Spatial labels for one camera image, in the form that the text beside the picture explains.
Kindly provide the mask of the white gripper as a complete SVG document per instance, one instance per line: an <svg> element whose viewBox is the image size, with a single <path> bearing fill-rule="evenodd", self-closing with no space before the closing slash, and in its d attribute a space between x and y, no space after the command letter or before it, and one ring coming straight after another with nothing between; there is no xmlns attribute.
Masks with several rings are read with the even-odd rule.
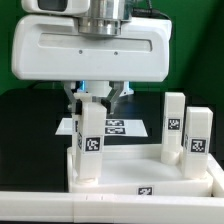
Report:
<svg viewBox="0 0 224 224"><path fill-rule="evenodd" d="M110 81L111 91L101 104L113 114L123 81L166 78L171 29L169 20L134 18L121 26L119 36L101 37L79 33L75 18L25 16L14 33L12 72L23 80L66 81L64 91L75 114L82 112L82 101L74 96L78 81Z"/></svg>

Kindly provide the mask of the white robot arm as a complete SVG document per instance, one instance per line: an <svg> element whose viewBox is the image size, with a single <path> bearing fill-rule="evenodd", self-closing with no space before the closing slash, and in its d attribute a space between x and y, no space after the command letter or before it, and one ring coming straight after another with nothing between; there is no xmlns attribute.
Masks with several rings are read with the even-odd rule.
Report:
<svg viewBox="0 0 224 224"><path fill-rule="evenodd" d="M23 80L108 81L109 112L124 83L161 82L169 70L172 22L133 0L21 0L12 72Z"/></svg>

